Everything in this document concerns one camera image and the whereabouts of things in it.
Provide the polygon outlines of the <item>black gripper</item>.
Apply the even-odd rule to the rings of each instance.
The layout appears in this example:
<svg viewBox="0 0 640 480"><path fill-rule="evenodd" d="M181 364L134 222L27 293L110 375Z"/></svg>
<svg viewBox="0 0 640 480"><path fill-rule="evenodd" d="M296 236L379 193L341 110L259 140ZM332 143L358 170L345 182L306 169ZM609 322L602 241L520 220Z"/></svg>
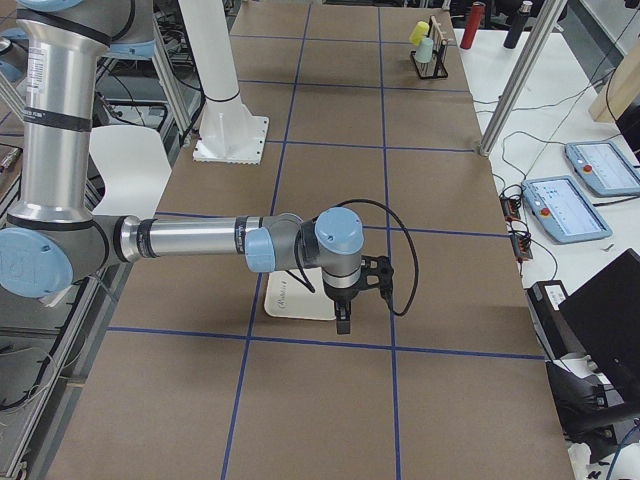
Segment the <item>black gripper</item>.
<svg viewBox="0 0 640 480"><path fill-rule="evenodd" d="M351 333L351 301L359 293L359 280L349 277L323 278L324 292L334 303L336 332L338 335Z"/></svg>

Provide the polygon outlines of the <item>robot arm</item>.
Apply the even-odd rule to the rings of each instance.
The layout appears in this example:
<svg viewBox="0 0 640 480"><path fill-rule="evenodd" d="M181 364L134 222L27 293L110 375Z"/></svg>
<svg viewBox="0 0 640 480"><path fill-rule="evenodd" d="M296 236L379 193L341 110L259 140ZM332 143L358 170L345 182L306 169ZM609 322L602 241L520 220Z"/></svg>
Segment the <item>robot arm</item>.
<svg viewBox="0 0 640 480"><path fill-rule="evenodd" d="M149 1L23 1L29 39L21 194L1 232L1 284L28 298L59 291L118 262L240 254L258 273L320 268L336 329L350 330L363 279L364 235L353 211L204 220L105 216L85 204L98 59L113 47L152 52Z"/></svg>

